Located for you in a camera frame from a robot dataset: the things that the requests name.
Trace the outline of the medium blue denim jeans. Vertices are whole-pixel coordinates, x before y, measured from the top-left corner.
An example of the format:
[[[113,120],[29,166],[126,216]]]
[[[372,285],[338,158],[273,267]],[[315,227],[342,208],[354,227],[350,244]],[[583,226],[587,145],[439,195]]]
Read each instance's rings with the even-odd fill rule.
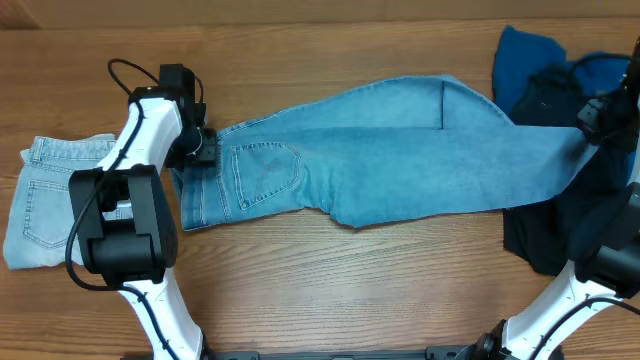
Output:
[[[238,123],[172,172],[185,230],[316,208],[354,228],[548,200],[595,154],[448,76],[390,78]]]

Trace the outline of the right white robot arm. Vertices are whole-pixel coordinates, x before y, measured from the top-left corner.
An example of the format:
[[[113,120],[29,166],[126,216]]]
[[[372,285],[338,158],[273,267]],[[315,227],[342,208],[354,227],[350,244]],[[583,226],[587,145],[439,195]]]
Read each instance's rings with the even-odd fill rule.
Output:
[[[576,329],[639,290],[639,57],[569,61],[555,40],[508,27],[493,91],[514,123],[578,128],[596,151],[560,194],[504,211],[504,247],[552,282],[460,355],[559,359]]]

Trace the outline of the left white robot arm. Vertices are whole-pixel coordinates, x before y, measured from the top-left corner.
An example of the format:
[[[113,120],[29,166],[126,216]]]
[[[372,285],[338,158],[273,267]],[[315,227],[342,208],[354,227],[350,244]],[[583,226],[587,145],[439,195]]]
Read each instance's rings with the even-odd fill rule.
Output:
[[[74,223],[64,263],[78,287],[125,298],[151,358],[210,359],[174,275],[178,236],[160,174],[214,166],[216,133],[206,126],[203,85],[192,70],[163,64],[152,81],[125,91],[129,115],[116,144],[69,179]]]

